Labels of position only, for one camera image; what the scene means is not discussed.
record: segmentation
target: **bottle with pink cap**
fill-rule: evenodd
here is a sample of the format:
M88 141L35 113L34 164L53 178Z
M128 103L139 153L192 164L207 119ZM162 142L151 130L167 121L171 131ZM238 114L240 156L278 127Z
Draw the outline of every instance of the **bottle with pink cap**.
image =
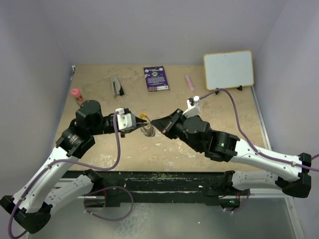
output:
M85 101L82 97L82 94L78 88L74 88L71 90L71 94L76 100L76 103L78 103L79 106L82 105L82 103Z

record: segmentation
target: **white wall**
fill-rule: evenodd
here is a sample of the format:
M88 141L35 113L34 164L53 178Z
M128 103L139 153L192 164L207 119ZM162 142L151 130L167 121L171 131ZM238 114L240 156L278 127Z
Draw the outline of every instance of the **white wall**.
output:
M2 197L19 190L48 156L71 65L37 0L1 0L0 33ZM8 238L8 219L0 208L2 239Z
M255 59L255 89L272 147L319 153L319 1L289 0ZM319 168L319 159L313 162ZM319 237L319 173L296 200L308 239Z
M72 64L202 64L257 53L287 0L40 0Z

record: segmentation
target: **gray floor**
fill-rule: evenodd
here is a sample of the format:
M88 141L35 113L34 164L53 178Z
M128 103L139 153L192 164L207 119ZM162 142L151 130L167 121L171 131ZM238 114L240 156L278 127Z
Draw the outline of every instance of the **gray floor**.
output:
M118 217L130 205L103 208ZM107 222L83 213L83 200L61 209L30 239L294 239L284 199L249 199L230 215L202 204L136 204L123 221Z

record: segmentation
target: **stapler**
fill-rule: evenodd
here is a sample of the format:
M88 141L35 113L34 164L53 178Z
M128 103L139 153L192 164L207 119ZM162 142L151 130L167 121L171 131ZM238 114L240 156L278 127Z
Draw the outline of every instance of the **stapler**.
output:
M114 97L124 95L124 90L116 76L111 77L111 83Z

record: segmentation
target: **pink marker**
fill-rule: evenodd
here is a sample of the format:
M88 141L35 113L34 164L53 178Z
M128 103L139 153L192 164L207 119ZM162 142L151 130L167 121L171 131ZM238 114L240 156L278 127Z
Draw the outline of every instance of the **pink marker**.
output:
M188 86L189 86L190 91L194 91L195 88L194 88L194 85L193 85L193 83L192 83L190 77L189 77L189 76L185 76L185 77L186 77L186 81L187 81L187 83L188 83Z
M82 97L80 90L78 88L74 88L71 90L71 94L74 96L76 103L78 103L78 105L81 106L84 102L84 99Z

